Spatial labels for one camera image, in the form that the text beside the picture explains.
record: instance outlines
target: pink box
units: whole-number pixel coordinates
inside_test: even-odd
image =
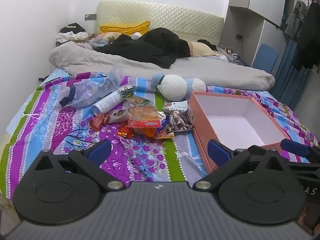
[[[207,152],[211,139],[231,150],[258,145],[276,148],[278,152],[281,152],[280,142],[289,139],[272,116],[251,97],[192,92],[188,112],[207,172],[218,168]]]

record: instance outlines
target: quilted headboard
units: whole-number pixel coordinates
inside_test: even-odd
[[[97,8],[97,28],[109,23],[139,23],[150,21],[150,29],[167,28],[181,39],[197,41],[205,39],[219,45],[223,30],[223,18],[177,6],[127,2],[101,1]]]

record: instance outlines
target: white cloth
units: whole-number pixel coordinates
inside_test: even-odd
[[[56,42],[65,43],[70,40],[77,40],[77,39],[85,39],[89,36],[87,32],[79,32],[74,34],[73,32],[68,33],[59,33],[56,37]]]
[[[117,55],[84,49],[75,42],[67,42],[51,51],[49,61],[72,75],[83,72],[107,73],[118,64],[125,75],[151,78],[156,73],[176,74],[183,78],[199,78],[207,86],[234,89],[268,90],[275,78],[264,70],[234,65],[206,57],[178,58],[170,69],[163,69],[152,63],[138,62]]]

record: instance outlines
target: blue curtain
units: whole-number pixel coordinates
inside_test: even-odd
[[[292,58],[296,52],[297,43],[289,40],[284,51],[278,72],[276,74],[276,83],[269,90],[279,102],[293,109],[305,88],[309,71],[302,67],[297,71],[291,64]]]

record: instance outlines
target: green stripe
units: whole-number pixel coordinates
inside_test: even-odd
[[[158,111],[162,111],[164,107],[164,97],[160,93],[156,93],[156,108]],[[176,147],[172,139],[166,139],[162,141],[162,146],[165,147],[165,159],[167,161],[168,170],[171,181],[185,181],[182,170],[180,168],[179,161],[177,160]]]
[[[179,161],[177,160],[176,147],[172,139],[166,139],[162,142],[162,146],[165,147],[165,159],[167,161],[168,170],[171,181],[185,181],[183,173],[180,168]]]
[[[155,95],[156,98],[156,108],[158,111],[163,111],[162,108],[164,107],[164,96],[161,95],[160,93],[156,92]]]
[[[34,103],[36,102],[38,96],[40,95],[41,89],[37,88],[37,90],[33,93],[33,96],[30,102],[27,104],[24,114],[30,114]],[[10,138],[9,143],[4,147],[1,162],[0,162],[0,190],[1,194],[6,197],[6,179],[5,175],[7,172],[7,164],[9,158],[9,148],[17,141],[18,135],[23,128],[24,123],[27,121],[27,116],[24,116],[20,119],[16,129],[14,130],[13,135]]]

